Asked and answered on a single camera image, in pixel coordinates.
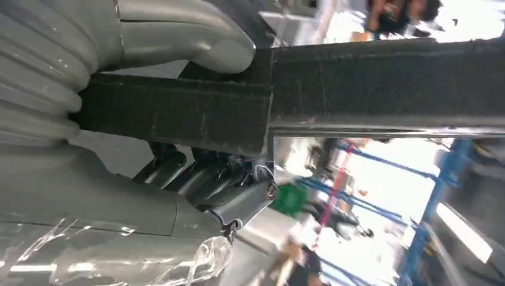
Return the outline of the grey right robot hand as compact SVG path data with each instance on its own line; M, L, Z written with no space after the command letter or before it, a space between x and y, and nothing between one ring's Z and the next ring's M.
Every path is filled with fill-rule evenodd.
M210 1L2 1L1 284L217 280L278 190L254 56Z

